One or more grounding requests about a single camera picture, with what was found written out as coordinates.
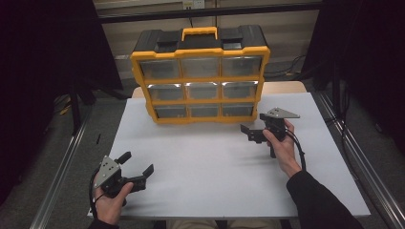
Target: yellow and black storage organizer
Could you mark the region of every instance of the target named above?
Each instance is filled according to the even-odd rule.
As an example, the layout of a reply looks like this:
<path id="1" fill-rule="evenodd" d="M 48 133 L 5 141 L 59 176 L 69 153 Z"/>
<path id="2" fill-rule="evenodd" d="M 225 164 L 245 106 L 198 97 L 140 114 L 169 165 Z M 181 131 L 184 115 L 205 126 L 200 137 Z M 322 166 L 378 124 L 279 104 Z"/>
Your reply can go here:
<path id="1" fill-rule="evenodd" d="M 143 31 L 133 73 L 157 123 L 242 122 L 257 116 L 270 56 L 259 26 Z"/>

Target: beige wall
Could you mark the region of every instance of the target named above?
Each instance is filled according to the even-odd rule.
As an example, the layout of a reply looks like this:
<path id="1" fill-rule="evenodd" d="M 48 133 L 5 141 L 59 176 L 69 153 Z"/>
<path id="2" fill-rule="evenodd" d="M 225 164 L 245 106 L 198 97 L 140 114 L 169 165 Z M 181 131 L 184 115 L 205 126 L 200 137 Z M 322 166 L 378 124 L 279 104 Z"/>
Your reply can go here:
<path id="1" fill-rule="evenodd" d="M 205 0 L 206 8 L 262 6 L 317 2 L 309 0 Z M 182 10 L 179 0 L 95 0 L 99 15 L 141 13 L 151 11 Z M 270 63 L 291 61 L 298 55 L 307 52 L 312 37 L 318 10 L 274 12 L 230 15 L 218 17 L 193 18 L 194 27 L 215 26 L 223 28 L 240 25 L 260 25 L 271 49 Z M 190 27 L 188 19 L 170 19 L 141 22 L 105 24 L 103 29 L 114 56 L 129 55 L 137 44 L 140 33 L 144 30 L 172 31 Z M 128 59 L 116 61 L 121 78 L 132 77 L 131 63 Z"/>

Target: yellow handle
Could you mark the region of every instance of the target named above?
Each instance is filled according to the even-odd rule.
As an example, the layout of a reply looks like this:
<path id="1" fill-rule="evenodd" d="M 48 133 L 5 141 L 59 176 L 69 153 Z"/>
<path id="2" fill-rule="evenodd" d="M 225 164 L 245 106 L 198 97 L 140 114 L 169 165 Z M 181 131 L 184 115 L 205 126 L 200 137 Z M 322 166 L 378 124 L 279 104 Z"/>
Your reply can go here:
<path id="1" fill-rule="evenodd" d="M 202 28 L 186 28 L 182 30 L 181 41 L 184 41 L 186 35 L 199 35 L 199 34 L 215 34 L 215 39 L 218 40 L 218 32 L 216 27 L 202 27 Z"/>

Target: white tabletop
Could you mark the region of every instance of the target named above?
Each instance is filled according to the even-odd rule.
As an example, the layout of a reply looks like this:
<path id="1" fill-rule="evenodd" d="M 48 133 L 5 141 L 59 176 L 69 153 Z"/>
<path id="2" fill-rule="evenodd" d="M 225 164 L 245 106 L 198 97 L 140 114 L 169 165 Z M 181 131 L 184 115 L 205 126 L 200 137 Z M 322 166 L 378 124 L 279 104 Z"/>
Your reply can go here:
<path id="1" fill-rule="evenodd" d="M 306 152 L 308 171 L 328 187 L 354 216 L 370 212 L 310 94 L 263 95 L 258 112 L 280 107 Z M 245 123 L 263 129 L 261 120 Z M 150 164 L 155 173 L 146 190 L 130 194 L 122 210 L 131 219 L 243 219 L 297 217 L 276 159 L 265 143 L 247 141 L 240 123 L 159 125 L 144 98 L 128 99 L 110 153 L 131 151 L 124 177 L 139 176 Z"/>

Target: person's arm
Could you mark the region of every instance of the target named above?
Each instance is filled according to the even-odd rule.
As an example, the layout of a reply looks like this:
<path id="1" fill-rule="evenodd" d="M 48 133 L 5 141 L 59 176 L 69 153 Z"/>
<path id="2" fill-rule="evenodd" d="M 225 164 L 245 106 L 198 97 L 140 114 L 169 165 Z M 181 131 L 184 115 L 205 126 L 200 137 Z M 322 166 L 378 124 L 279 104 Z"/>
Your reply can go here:
<path id="1" fill-rule="evenodd" d="M 294 126 L 285 120 L 288 130 Z M 294 141 L 287 136 L 279 141 L 269 130 L 263 130 L 280 168 L 289 177 L 287 188 L 298 210 L 301 228 L 363 228 L 337 197 L 309 173 L 302 171 L 295 160 Z"/>
<path id="2" fill-rule="evenodd" d="M 97 219 L 93 220 L 89 229 L 118 229 L 122 203 L 131 193 L 132 187 L 132 182 L 125 184 L 115 198 L 104 196 L 104 192 L 98 187 L 95 191 Z"/>

